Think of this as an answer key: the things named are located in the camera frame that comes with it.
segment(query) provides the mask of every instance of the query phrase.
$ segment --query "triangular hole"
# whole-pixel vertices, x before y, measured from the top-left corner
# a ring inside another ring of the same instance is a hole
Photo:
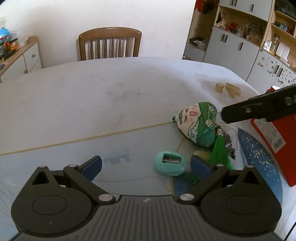
[[[255,185],[260,185],[260,182],[256,178],[255,174],[253,172],[248,172],[246,178],[244,179],[244,183],[250,183]]]
[[[39,185],[39,184],[45,184],[45,183],[49,183],[47,176],[45,175],[45,172],[40,172],[32,184]]]

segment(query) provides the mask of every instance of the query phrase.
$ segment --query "white wall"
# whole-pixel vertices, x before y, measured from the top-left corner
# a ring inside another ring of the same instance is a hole
[[[39,38],[43,67],[80,60],[78,36],[99,27],[142,32],[139,56],[182,58],[195,0],[6,0],[6,28]]]

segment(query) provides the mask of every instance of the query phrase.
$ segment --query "ribbed gray surface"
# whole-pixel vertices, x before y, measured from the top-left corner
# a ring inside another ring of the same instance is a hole
[[[19,234],[15,241],[279,241],[275,235],[232,237],[203,221],[194,206],[180,205],[172,196],[122,196],[111,206],[98,208],[81,229],[56,238]]]

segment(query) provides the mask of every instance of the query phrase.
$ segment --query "red box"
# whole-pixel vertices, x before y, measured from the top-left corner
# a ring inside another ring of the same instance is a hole
[[[251,124],[263,138],[280,165],[290,187],[296,185],[296,114],[272,122],[252,119]]]

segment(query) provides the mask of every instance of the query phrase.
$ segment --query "green tassel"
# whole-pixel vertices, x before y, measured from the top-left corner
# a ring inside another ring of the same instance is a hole
[[[213,166],[217,164],[223,164],[227,166],[229,169],[235,169],[229,160],[221,129],[217,130],[215,146],[213,148],[213,151],[211,152],[210,159],[208,160],[208,162]]]
[[[193,172],[182,174],[182,178],[184,178],[186,181],[192,183],[193,185],[196,185],[200,182],[198,177]]]

